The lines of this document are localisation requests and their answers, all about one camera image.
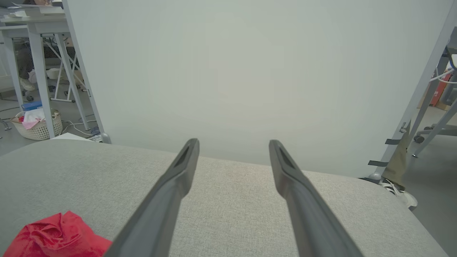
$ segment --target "gray cushion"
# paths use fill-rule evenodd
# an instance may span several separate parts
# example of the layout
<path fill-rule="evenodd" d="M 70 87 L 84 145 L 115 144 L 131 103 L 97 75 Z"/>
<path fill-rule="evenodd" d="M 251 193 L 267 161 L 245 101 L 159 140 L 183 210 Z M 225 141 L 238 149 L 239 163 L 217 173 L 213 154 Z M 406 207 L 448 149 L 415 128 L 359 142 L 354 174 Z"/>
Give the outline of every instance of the gray cushion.
<path fill-rule="evenodd" d="M 25 224 L 67 210 L 113 240 L 174 157 L 76 140 L 38 142 L 0 157 L 0 252 Z M 356 178 L 304 174 L 365 256 L 447 256 L 384 188 Z M 269 166 L 199 158 L 170 256 L 297 254 L 287 205 Z"/>

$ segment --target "wicker basket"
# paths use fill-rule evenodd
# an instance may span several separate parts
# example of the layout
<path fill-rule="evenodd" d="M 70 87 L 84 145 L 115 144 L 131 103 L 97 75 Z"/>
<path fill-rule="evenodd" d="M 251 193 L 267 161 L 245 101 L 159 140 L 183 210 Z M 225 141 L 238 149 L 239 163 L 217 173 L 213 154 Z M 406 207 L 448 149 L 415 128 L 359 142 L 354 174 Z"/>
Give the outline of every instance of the wicker basket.
<path fill-rule="evenodd" d="M 49 131 L 46 126 L 46 120 L 43 119 L 42 121 L 38 122 L 33 128 L 25 129 L 21 122 L 19 122 L 19 116 L 25 112 L 20 112 L 16 114 L 16 117 L 12 118 L 10 121 L 16 127 L 17 131 L 21 134 L 21 136 L 32 139 L 32 140 L 46 140 L 49 139 Z M 54 110 L 53 114 L 53 126 L 54 126 L 54 133 L 59 135 L 62 133 L 62 119 L 60 118 L 60 112 Z"/>

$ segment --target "white partition board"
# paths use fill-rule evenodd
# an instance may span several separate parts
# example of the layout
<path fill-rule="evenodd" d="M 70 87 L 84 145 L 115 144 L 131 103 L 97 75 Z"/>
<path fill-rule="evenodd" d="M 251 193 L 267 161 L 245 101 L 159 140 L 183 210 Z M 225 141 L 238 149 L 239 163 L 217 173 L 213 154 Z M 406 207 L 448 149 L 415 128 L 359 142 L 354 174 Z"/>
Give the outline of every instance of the white partition board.
<path fill-rule="evenodd" d="M 114 144 L 367 177 L 452 0 L 69 0 Z"/>

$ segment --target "sneaker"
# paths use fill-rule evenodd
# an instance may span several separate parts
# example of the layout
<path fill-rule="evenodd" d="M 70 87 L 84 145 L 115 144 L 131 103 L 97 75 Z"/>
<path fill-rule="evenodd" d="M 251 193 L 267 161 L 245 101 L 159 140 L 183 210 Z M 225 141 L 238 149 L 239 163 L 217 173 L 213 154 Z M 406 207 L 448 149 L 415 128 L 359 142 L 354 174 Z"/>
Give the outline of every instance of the sneaker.
<path fill-rule="evenodd" d="M 404 190 L 399 190 L 392 182 L 390 182 L 390 180 L 385 178 L 383 182 L 379 183 L 379 185 L 398 197 L 398 199 L 404 203 L 410 211 L 413 211 L 417 207 L 416 198 Z"/>
<path fill-rule="evenodd" d="M 26 79 L 19 78 L 19 84 L 26 90 L 26 91 L 34 91 L 36 88 L 35 86 Z"/>

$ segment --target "desk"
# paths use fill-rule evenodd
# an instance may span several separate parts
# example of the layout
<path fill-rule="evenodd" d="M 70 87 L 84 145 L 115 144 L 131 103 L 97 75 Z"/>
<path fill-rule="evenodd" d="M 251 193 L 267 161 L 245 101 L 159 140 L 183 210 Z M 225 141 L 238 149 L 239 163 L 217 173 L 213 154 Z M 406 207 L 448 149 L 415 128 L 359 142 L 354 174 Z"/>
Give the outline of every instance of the desk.
<path fill-rule="evenodd" d="M 86 130 L 89 130 L 89 125 L 87 124 L 87 120 L 85 118 L 85 112 L 81 104 L 81 99 L 78 94 L 78 90 L 76 88 L 76 83 L 74 81 L 74 76 L 71 74 L 71 66 L 70 61 L 68 58 L 67 48 L 64 44 L 64 34 L 69 34 L 70 30 L 68 28 L 67 21 L 65 19 L 65 15 L 49 15 L 49 16 L 37 16 L 37 17 L 19 17 L 19 18 L 5 18 L 0 19 L 1 22 L 4 23 L 21 23 L 27 24 L 26 26 L 14 26 L 14 29 L 3 29 L 2 34 L 7 35 L 8 43 L 6 44 L 7 48 L 7 56 L 8 56 L 8 63 L 9 66 L 14 66 L 14 69 L 11 69 L 11 73 L 13 76 L 13 83 L 15 84 L 15 91 L 18 95 L 18 100 L 20 101 L 19 104 L 23 104 L 22 100 L 22 93 L 19 86 L 19 77 L 17 74 L 17 63 L 16 58 L 14 56 L 14 48 L 12 46 L 12 39 L 13 37 L 28 37 L 30 40 L 30 48 L 32 50 L 32 57 L 33 57 L 33 64 L 35 66 L 35 72 L 37 76 L 37 83 L 38 89 L 40 93 L 41 102 L 43 104 L 44 109 L 44 116 L 46 120 L 52 120 L 51 115 L 51 107 L 49 104 L 49 94 L 48 94 L 48 81 L 46 75 L 46 67 L 44 64 L 44 52 L 43 52 L 43 40 L 41 36 L 43 34 L 51 34 L 56 38 L 57 45 L 59 48 L 59 52 L 62 58 L 62 62 L 64 63 L 65 71 L 67 73 L 70 87 L 74 92 L 74 99 L 76 101 L 76 105 L 81 114 L 81 118 L 84 123 L 84 127 Z M 47 123 L 47 127 L 49 130 L 50 138 L 55 137 L 53 124 L 51 122 Z"/>

